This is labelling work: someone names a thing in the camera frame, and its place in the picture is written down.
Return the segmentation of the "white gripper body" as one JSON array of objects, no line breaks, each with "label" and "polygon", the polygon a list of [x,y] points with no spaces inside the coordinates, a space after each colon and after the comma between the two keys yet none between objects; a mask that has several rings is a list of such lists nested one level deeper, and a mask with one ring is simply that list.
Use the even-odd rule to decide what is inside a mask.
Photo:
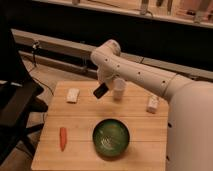
[{"label": "white gripper body", "polygon": [[103,69],[97,70],[99,84],[105,84],[109,90],[114,88],[115,75]]}]

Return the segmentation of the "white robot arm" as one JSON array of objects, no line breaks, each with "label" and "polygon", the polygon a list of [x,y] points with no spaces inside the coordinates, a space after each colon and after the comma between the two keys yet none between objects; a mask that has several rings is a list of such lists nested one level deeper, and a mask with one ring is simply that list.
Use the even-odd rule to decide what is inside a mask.
[{"label": "white robot arm", "polygon": [[110,39],[91,52],[98,80],[120,76],[169,104],[165,171],[213,171],[213,83],[126,60]]}]

